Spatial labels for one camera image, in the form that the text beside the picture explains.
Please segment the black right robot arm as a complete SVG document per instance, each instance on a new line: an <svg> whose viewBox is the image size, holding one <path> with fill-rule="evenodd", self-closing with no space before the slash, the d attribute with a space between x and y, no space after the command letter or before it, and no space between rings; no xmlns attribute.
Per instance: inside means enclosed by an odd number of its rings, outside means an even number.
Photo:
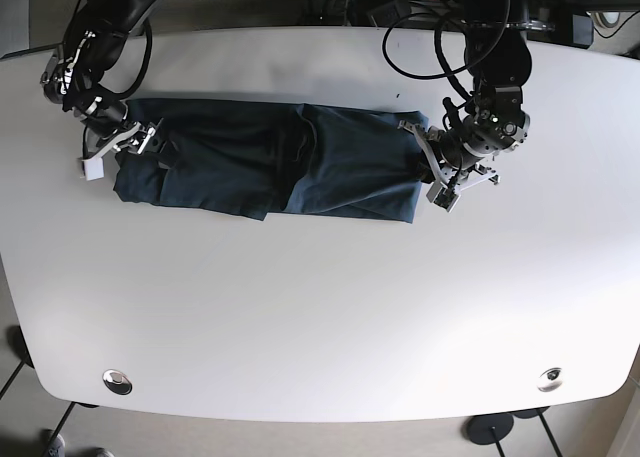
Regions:
<svg viewBox="0 0 640 457"><path fill-rule="evenodd" d="M104 176L104 156L110 152L141 155L156 137L158 126L130 116L126 101L140 88L153 47L149 16L160 0L78 0L40 84L47 100L71 111L85 126L93 144L82 140L80 165L86 180ZM145 48L133 83L115 92L101 84L117 63L134 31L140 30Z"/></svg>

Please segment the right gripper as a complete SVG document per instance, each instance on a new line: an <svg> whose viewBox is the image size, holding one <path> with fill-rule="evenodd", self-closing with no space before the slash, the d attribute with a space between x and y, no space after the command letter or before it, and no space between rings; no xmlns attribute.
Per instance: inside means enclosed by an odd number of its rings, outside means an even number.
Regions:
<svg viewBox="0 0 640 457"><path fill-rule="evenodd" d="M152 152L156 165L160 169L169 170L181 159L181 152L176 144L160 135L163 120L153 123L131 118L125 102L107 104L98 96L87 106L74 107L73 114L85 126L82 162L97 161L109 152L128 152L134 155Z"/></svg>

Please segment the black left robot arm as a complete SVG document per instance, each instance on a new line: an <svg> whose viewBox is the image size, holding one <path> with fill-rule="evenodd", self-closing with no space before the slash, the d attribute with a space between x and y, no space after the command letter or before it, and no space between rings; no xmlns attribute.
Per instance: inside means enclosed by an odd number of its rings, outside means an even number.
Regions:
<svg viewBox="0 0 640 457"><path fill-rule="evenodd" d="M526 0L460 0L439 16L434 51L441 67L428 80L445 79L462 101L443 101L442 128L406 121L429 169L428 200L451 210L461 193L479 183L497 184L485 160L521 146L530 125L523 87L532 71L527 47Z"/></svg>

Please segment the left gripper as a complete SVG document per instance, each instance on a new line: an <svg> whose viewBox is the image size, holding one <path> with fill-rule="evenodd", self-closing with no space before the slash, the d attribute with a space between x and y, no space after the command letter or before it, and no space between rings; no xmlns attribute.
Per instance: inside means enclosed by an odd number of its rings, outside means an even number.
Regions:
<svg viewBox="0 0 640 457"><path fill-rule="evenodd" d="M480 183L500 183L488 162L527 139L530 118L522 101L519 86L482 85L460 104L443 100L441 129L399 122L398 128L413 135L425 156L426 163L416 167L416 177L431 185L429 197L459 197Z"/></svg>

